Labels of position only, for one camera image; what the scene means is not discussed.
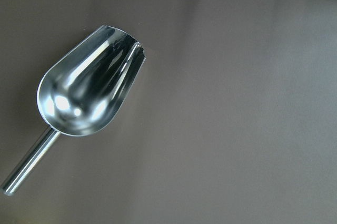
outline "metal scoop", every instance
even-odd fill
[[[37,105],[49,125],[2,184],[12,195],[60,134],[85,136],[104,128],[123,103],[145,60],[141,44],[103,25],[43,76]]]

